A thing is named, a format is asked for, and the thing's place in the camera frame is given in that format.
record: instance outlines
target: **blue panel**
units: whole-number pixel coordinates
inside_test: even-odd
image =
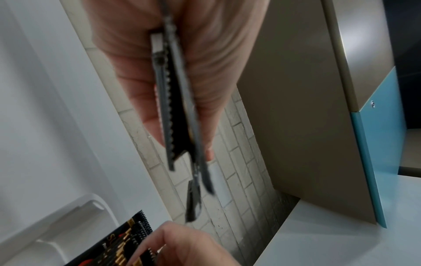
[[[386,227],[394,208],[406,125],[396,69],[386,76],[360,112],[351,113],[377,221]]]

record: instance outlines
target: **metal tool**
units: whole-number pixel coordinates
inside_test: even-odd
[[[175,170],[174,162],[184,153],[190,155],[193,179],[188,184],[186,222],[192,222],[201,212],[200,180],[212,195],[214,187],[207,168],[200,123],[177,29],[165,0],[159,0],[159,4],[164,26],[150,34],[158,109],[169,170]]]

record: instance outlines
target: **hand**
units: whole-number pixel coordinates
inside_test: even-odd
[[[157,0],[82,0],[93,41],[110,59],[147,131],[164,144],[154,93],[149,31]],[[269,0],[167,0],[178,27],[207,160],[219,117],[256,40]]]
[[[166,222],[139,245],[127,265],[148,248],[158,254],[158,266],[240,266],[213,238],[202,231]]]

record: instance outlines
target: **brick wall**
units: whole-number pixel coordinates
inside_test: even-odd
[[[185,154],[167,167],[165,149],[144,129],[118,83],[108,59],[91,41],[89,22],[79,0],[61,0],[75,31],[111,98],[173,221],[184,224],[190,161]],[[222,114],[209,170],[217,197],[204,189],[203,211],[188,226],[209,233],[242,265],[253,265],[296,204],[271,184],[253,128],[238,90]]]

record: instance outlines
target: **white countertop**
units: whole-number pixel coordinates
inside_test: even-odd
[[[397,183],[388,229],[300,200],[255,266],[421,265],[421,179]]]

